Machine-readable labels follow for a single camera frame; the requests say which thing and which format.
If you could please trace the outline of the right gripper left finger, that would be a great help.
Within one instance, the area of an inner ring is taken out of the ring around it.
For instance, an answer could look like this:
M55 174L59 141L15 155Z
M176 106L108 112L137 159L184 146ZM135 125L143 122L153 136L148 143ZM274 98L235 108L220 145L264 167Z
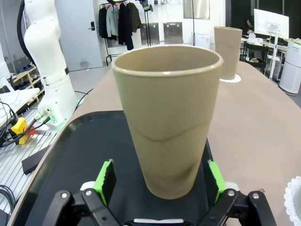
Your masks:
M48 208L43 226L76 226L91 218L95 226L121 225L109 209L117 178L113 160L105 161L94 185L76 194L58 191Z

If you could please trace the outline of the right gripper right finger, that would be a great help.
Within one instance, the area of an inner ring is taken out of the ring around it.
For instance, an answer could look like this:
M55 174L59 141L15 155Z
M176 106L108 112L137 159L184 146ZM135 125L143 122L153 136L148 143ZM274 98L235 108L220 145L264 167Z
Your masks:
M229 218L238 219L242 226L275 226L276 221L265 194L251 191L244 195L227 188L216 162L207 162L217 186L214 204L199 223L201 226L222 226Z

